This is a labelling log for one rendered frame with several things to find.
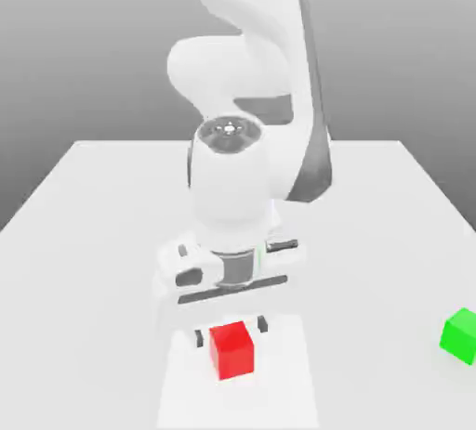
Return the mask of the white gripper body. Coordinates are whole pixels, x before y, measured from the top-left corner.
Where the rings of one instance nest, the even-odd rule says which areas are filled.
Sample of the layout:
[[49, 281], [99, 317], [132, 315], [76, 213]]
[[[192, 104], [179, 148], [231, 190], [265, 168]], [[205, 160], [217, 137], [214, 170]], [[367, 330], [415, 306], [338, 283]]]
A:
[[226, 318], [248, 319], [274, 309], [284, 311], [297, 301], [299, 282], [297, 275], [278, 273], [237, 287], [179, 287], [162, 302], [162, 323], [205, 326]]

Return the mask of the small red cube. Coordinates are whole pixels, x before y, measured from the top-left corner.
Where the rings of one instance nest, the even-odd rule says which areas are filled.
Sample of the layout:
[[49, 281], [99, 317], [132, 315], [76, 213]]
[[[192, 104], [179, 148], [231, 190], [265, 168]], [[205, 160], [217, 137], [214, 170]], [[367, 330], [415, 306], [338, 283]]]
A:
[[209, 344], [220, 381], [254, 372], [255, 347], [243, 321], [210, 328]]

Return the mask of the small green cube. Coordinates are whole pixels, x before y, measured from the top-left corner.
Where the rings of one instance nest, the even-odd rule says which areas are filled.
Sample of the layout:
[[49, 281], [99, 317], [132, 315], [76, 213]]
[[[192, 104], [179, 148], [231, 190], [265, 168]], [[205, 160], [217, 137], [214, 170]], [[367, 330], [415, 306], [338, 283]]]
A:
[[476, 313], [463, 307], [445, 321], [440, 348], [472, 365], [476, 359]]

